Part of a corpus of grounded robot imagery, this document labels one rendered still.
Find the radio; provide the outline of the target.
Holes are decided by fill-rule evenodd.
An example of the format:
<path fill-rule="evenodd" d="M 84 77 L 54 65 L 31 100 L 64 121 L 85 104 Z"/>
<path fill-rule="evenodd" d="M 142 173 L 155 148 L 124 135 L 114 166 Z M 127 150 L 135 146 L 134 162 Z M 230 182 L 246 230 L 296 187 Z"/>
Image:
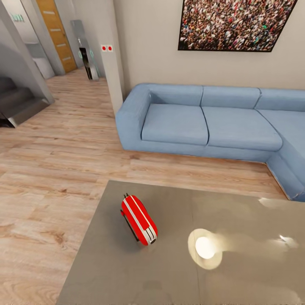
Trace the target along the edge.
<path fill-rule="evenodd" d="M 147 213 L 145 206 L 135 195 L 124 195 L 124 200 L 122 202 L 122 216 L 127 216 L 130 224 L 132 225 L 134 231 L 136 232 L 138 239 L 133 232 L 131 226 L 129 225 L 127 219 L 126 222 L 130 227 L 136 241 L 141 241 L 145 246 L 153 244 L 158 236 L 158 229 Z"/>

